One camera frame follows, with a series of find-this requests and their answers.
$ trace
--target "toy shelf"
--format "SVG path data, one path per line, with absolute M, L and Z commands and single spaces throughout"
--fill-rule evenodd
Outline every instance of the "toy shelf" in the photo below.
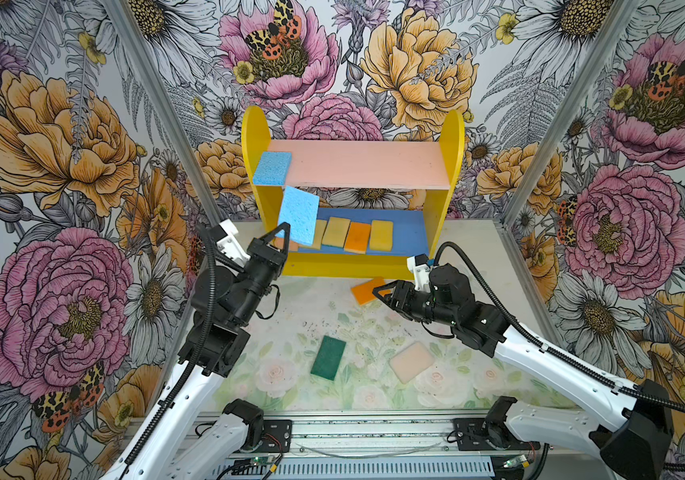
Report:
M 409 256 L 433 256 L 438 247 L 454 185 L 460 174 L 465 126 L 452 110 L 443 122 L 438 142 L 272 140 L 265 113 L 254 105 L 246 109 L 241 129 L 244 165 L 252 182 L 257 207 L 266 230 L 279 220 L 281 187 L 254 185 L 262 153 L 288 151 L 292 163 L 286 185 L 292 187 L 355 187 L 425 189 L 422 210 L 367 210 L 319 208 L 318 218 L 340 216 L 352 221 L 393 222 L 393 250 L 366 255 L 348 254 L 342 248 L 291 252 L 284 275 L 340 276 L 412 280 L 406 267 Z

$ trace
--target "floral tabletop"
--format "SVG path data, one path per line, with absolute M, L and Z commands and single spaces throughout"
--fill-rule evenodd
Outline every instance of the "floral tabletop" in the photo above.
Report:
M 268 411 L 489 408 L 500 395 L 573 405 L 527 373 L 458 340 L 431 337 L 380 302 L 359 306 L 349 289 L 360 280 L 282 277 L 278 283 L 278 311 L 269 320 L 252 319 L 251 340 L 205 410 L 218 412 L 235 398 Z M 272 297 L 265 299 L 263 313 L 272 304 Z M 334 381 L 310 374 L 324 335 L 346 342 Z M 388 361 L 414 342 L 435 362 L 403 384 Z

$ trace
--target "blue sponge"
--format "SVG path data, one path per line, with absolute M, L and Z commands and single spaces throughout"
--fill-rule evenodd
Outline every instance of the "blue sponge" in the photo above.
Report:
M 257 171 L 254 172 L 254 185 L 283 187 L 286 174 L 290 171 L 292 154 L 285 151 L 262 152 Z
M 300 245 L 313 245 L 316 235 L 316 215 L 318 214 L 318 196 L 286 187 L 284 201 L 281 202 L 279 225 L 286 222 L 292 226 L 290 240 Z M 276 236 L 284 236 L 281 231 Z

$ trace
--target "blue shelf board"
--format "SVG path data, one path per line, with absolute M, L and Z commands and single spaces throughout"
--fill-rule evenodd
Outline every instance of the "blue shelf board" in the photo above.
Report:
M 351 222 L 371 224 L 372 220 L 393 222 L 393 250 L 378 252 L 367 248 L 367 255 L 416 256 L 428 253 L 425 220 L 421 210 L 369 210 L 365 208 L 319 208 L 318 219 L 328 220 L 330 216 L 349 218 Z M 320 250 L 299 246 L 301 254 L 350 254 L 339 246 L 321 245 Z

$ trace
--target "dark green scouring pad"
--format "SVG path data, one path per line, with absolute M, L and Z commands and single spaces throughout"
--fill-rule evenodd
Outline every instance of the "dark green scouring pad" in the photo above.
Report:
M 337 375 L 337 368 L 340 366 L 344 351 L 345 342 L 324 335 L 324 340 L 318 347 L 316 361 L 313 362 L 313 368 L 310 369 L 311 375 L 333 381 Z

